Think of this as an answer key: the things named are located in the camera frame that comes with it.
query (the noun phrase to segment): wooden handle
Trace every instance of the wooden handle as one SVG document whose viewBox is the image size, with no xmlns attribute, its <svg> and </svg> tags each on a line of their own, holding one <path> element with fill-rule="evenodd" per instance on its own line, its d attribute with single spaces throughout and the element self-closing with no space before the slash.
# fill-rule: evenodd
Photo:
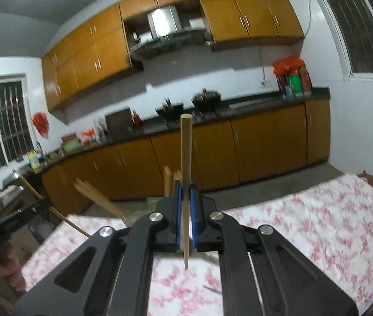
<svg viewBox="0 0 373 316">
<path fill-rule="evenodd" d="M 35 188 L 33 188 L 29 182 L 27 182 L 27 180 L 23 177 L 23 176 L 20 176 L 19 180 L 22 182 L 22 184 L 27 188 L 29 189 L 33 195 L 38 198 L 38 199 L 43 199 L 42 195 L 39 194 Z M 53 207 L 49 207 L 49 210 L 54 213 L 57 217 L 59 217 L 63 222 L 67 223 L 68 225 L 70 225 L 72 228 L 74 228 L 75 230 L 79 231 L 82 235 L 85 235 L 87 236 L 88 238 L 90 237 L 90 234 L 85 232 L 84 230 L 82 230 L 80 227 L 78 227 L 76 224 L 72 223 L 70 220 L 68 220 L 65 216 L 63 216 L 60 212 L 58 212 L 55 208 Z"/>
<path fill-rule="evenodd" d="M 192 115 L 181 115 L 181 173 L 182 173 L 182 233 L 183 261 L 188 269 L 189 261 L 189 215 L 192 162 Z"/>
<path fill-rule="evenodd" d="M 169 197 L 172 194 L 172 172 L 168 166 L 163 168 L 163 184 L 165 197 Z"/>
<path fill-rule="evenodd" d="M 120 218 L 128 216 L 128 213 L 126 211 L 123 211 L 118 207 L 114 206 L 113 203 L 105 195 L 98 191 L 88 181 L 83 182 L 82 180 L 77 178 L 76 182 L 74 183 L 74 187 L 89 200 L 105 208 L 112 214 L 115 214 Z"/>
</svg>

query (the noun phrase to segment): backsplash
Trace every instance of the backsplash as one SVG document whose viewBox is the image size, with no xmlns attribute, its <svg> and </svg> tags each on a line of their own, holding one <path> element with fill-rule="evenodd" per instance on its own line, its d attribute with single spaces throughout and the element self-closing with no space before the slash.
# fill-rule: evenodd
<svg viewBox="0 0 373 316">
<path fill-rule="evenodd" d="M 144 72 L 115 82 L 86 96 L 65 109 L 68 129 L 79 133 L 93 126 L 93 121 L 125 107 L 142 119 L 157 116 L 155 108 L 165 98 L 172 103 L 193 106 L 193 95 L 202 88 L 217 90 L 222 99 L 276 91 L 277 82 L 271 63 L 293 54 L 289 46 L 264 47 L 261 57 L 267 86 L 262 86 L 263 70 L 260 47 L 212 52 L 210 47 L 185 48 L 151 61 Z"/>
</svg>

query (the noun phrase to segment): tiled floor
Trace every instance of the tiled floor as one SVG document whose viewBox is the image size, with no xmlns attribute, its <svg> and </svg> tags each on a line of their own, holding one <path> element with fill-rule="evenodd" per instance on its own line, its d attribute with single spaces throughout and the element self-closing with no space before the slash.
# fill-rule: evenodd
<svg viewBox="0 0 373 316">
<path fill-rule="evenodd" d="M 288 194 L 306 190 L 314 185 L 334 179 L 342 173 L 328 163 L 320 164 L 281 177 L 271 178 L 257 183 L 246 184 L 237 188 L 206 193 L 204 195 L 214 198 L 219 210 L 232 209 L 267 200 L 273 200 Z M 129 213 L 147 214 L 150 212 L 147 202 L 130 201 L 115 202 L 116 206 Z M 93 204 L 85 212 L 85 216 L 114 217 L 100 206 Z"/>
</svg>

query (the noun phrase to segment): blue gripper pad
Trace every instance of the blue gripper pad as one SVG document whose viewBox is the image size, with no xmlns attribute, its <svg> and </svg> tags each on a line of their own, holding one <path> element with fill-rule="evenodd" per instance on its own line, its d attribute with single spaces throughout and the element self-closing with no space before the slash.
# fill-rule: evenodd
<svg viewBox="0 0 373 316">
<path fill-rule="evenodd" d="M 192 247 L 197 248 L 198 244 L 198 215 L 197 205 L 200 195 L 198 190 L 191 189 L 191 223 L 192 223 Z"/>
<path fill-rule="evenodd" d="M 176 244 L 177 250 L 181 250 L 181 218 L 182 217 L 182 184 L 177 191 L 177 220 L 176 220 Z"/>
</svg>

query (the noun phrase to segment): black countertop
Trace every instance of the black countertop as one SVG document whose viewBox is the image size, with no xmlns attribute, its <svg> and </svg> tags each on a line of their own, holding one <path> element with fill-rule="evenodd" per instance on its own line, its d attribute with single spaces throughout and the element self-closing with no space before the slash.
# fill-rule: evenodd
<svg viewBox="0 0 373 316">
<path fill-rule="evenodd" d="M 293 100 L 287 100 L 280 96 L 279 92 L 268 92 L 266 94 L 258 94 L 251 96 L 244 96 L 240 98 L 234 98 L 221 102 L 220 108 L 217 114 L 207 115 L 205 117 L 197 113 L 195 108 L 186 110 L 185 112 L 193 115 L 193 124 L 200 125 L 205 123 L 216 122 L 224 119 L 234 119 L 237 117 L 243 117 L 247 114 L 255 114 L 258 112 L 265 112 L 268 110 L 277 110 L 280 108 L 287 108 L 305 103 L 308 100 L 325 100 L 330 98 L 330 89 L 328 87 L 317 87 L 312 89 L 310 96 L 303 96 L 294 98 Z M 106 140 L 96 142 L 87 146 L 83 146 L 75 151 L 67 153 L 65 155 L 59 155 L 57 158 L 51 159 L 44 165 L 40 170 L 36 171 L 35 174 L 42 174 L 50 169 L 53 165 L 74 156 L 102 148 L 105 146 L 115 145 L 121 142 L 132 141 L 140 138 L 148 138 L 162 133 L 170 133 L 178 131 L 181 128 L 179 123 L 167 124 L 162 118 L 154 117 L 143 121 L 143 125 L 139 128 L 133 128 L 129 137 L 124 139 L 116 139 L 112 136 L 108 136 Z M 21 174 L 25 177 L 30 176 L 33 172 L 27 172 L 27 169 Z"/>
</svg>

